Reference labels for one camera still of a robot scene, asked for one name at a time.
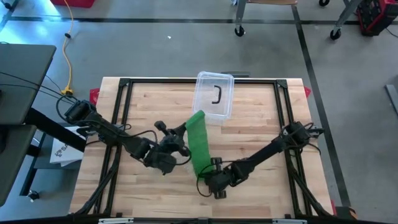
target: black handle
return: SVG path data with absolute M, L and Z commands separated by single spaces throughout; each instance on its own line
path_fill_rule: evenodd
M 216 102 L 212 101 L 211 104 L 218 104 L 221 100 L 221 87 L 218 85 L 214 85 L 214 88 L 218 89 L 218 100 Z

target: concrete floor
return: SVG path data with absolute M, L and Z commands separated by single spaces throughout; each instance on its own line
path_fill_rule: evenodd
M 343 8 L 342 1 L 333 1 L 325 8 L 316 0 L 297 5 L 301 20 L 306 21 L 335 21 Z M 9 19 L 0 26 L 0 41 L 56 45 L 47 75 L 63 88 L 68 79 L 62 56 L 63 34 L 70 21 L 58 18 L 69 17 L 68 11 L 47 0 L 20 0 L 12 15 L 7 13 L 0 7 L 0 16 Z M 97 0 L 91 9 L 73 8 L 73 13 L 80 18 L 234 19 L 235 8 L 229 0 Z M 25 17 L 45 17 L 47 21 L 23 21 Z M 312 88 L 314 82 L 308 76 L 291 7 L 249 4 L 244 18 L 267 24 L 245 24 L 246 35 L 239 38 L 233 32 L 234 25 L 224 22 L 76 22 L 67 48 L 76 97 L 88 99 L 88 90 L 98 88 L 105 76 L 195 77 L 202 70 L 302 78 Z M 271 20 L 285 24 L 271 24 Z M 378 37 L 363 37 L 358 26 L 350 25 L 332 42 L 328 36 L 333 26 L 302 27 L 352 207 L 362 220 L 397 223 L 398 117 L 384 85 L 396 81 L 398 39 L 386 31 Z M 389 29 L 398 34 L 398 26 Z M 44 85 L 55 89 L 47 79 Z M 60 121 L 54 103 L 39 93 L 34 107 Z M 319 104 L 313 94 L 308 103 L 314 122 L 320 124 Z M 319 144 L 330 195 L 339 205 L 324 138 Z M 0 208 L 0 220 L 67 214 L 77 172 L 40 171 L 32 188 L 43 191 L 44 196 L 31 204 L 17 196 L 28 166 L 29 158 L 7 203 Z

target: plastic bin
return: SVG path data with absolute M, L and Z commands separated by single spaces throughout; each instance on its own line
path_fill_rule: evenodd
M 234 95 L 232 75 L 200 72 L 195 87 L 193 113 L 203 110 L 206 123 L 222 125 L 231 117 Z

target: green cloth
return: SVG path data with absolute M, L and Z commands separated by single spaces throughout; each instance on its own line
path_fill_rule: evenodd
M 205 113 L 200 110 L 195 113 L 185 124 L 188 133 L 188 146 L 191 151 L 191 161 L 195 174 L 198 176 L 200 171 L 210 165 L 209 144 L 207 141 L 207 131 L 205 123 Z

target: black floor stripe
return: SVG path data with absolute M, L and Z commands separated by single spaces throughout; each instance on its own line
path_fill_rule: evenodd
M 341 204 L 342 204 L 342 206 L 349 207 L 349 206 L 351 206 L 351 202 L 349 201 L 348 192 L 347 192 L 346 184 L 344 181 L 343 172 L 341 171 L 340 162 L 338 160 L 335 143 L 333 142 L 333 137 L 331 136 L 328 118 L 326 117 L 326 111 L 325 111 L 325 108 L 323 107 L 321 93 L 320 93 L 320 90 L 318 87 L 318 82 L 317 82 L 317 78 L 315 76 L 315 72 L 313 70 L 310 53 L 308 52 L 307 43 L 305 42 L 304 31 L 303 31 L 301 23 L 299 23 L 300 22 L 299 12 L 297 11 L 296 6 L 292 6 L 292 11 L 293 11 L 294 19 L 295 19 L 295 21 L 297 21 L 297 23 L 296 23 L 297 34 L 298 34 L 298 38 L 300 40 L 300 45 L 301 45 L 301 49 L 302 49 L 304 60 L 305 60 L 305 66 L 307 67 L 308 76 L 310 78 L 312 92 L 313 92 L 313 96 L 315 99 L 315 103 L 317 105 L 319 118 L 320 118 L 322 127 L 325 129 L 324 135 L 325 135 L 325 139 L 326 139 L 326 145 L 327 145 L 329 156 L 330 156 L 331 166 L 333 168 L 333 172 L 335 173 L 335 179 L 336 179 L 337 189 L 338 189 L 340 199 L 341 199 Z
M 9 21 L 31 21 L 31 22 L 70 22 L 67 17 L 40 16 L 24 17 L 10 16 Z M 191 23 L 191 24 L 234 24 L 234 19 L 134 19 L 134 18 L 74 18 L 77 22 L 111 22 L 111 23 Z M 243 24 L 295 24 L 296 21 L 289 19 L 244 19 Z M 335 25 L 336 21 L 300 21 L 302 25 Z M 346 21 L 344 25 L 359 25 L 359 21 Z
M 0 32 L 3 30 L 3 28 L 6 26 L 7 22 L 10 20 L 12 17 L 12 13 L 14 12 L 14 9 L 17 7 L 19 3 L 19 0 L 15 0 L 14 3 L 12 3 L 12 9 L 8 10 L 6 15 L 2 18 L 2 21 L 0 22 Z

